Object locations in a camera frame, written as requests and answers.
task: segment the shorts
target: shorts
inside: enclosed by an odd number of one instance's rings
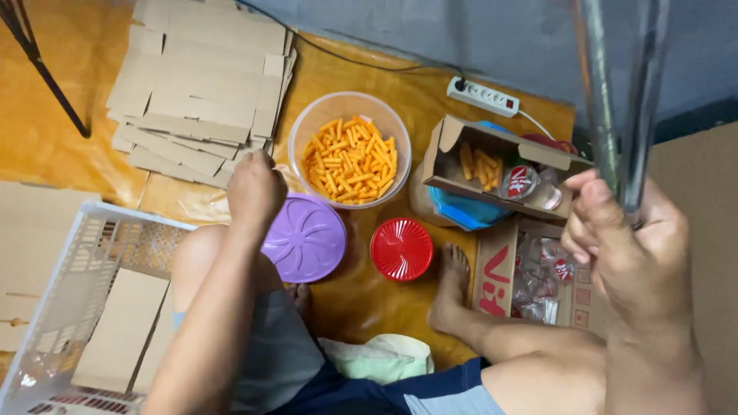
[[[174,327],[184,313],[174,314]],[[233,389],[231,411],[310,414],[353,399],[383,402],[406,415],[504,415],[482,386],[481,357],[434,374],[389,385],[348,379],[310,335],[286,290],[259,294],[254,302],[246,355]]]

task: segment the purple plastic lid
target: purple plastic lid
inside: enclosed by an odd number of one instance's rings
[[[346,228],[338,213],[302,193],[287,196],[261,246],[282,281],[289,283],[325,277],[338,266],[345,251]]]

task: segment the power strip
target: power strip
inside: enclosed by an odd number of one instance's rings
[[[456,89],[456,83],[460,80],[461,78],[458,76],[451,79],[451,83],[449,83],[446,90],[446,96],[478,106],[503,117],[511,118],[517,114],[520,100],[516,97],[511,97],[469,80],[464,81],[463,90],[459,91]]]

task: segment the light green cloth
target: light green cloth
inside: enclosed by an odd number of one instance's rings
[[[386,385],[435,370],[430,347],[408,336],[379,335],[366,344],[324,338],[318,342],[338,371],[352,379],[369,379]]]

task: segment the bare foot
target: bare foot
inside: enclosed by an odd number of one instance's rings
[[[304,318],[305,312],[310,306],[310,300],[312,299],[310,287],[308,287],[308,284],[290,284],[287,290],[289,291],[289,296],[294,301],[297,312]]]
[[[428,325],[438,332],[450,333],[457,311],[464,308],[469,288],[469,260],[461,248],[446,242],[441,251],[438,291],[428,312]]]

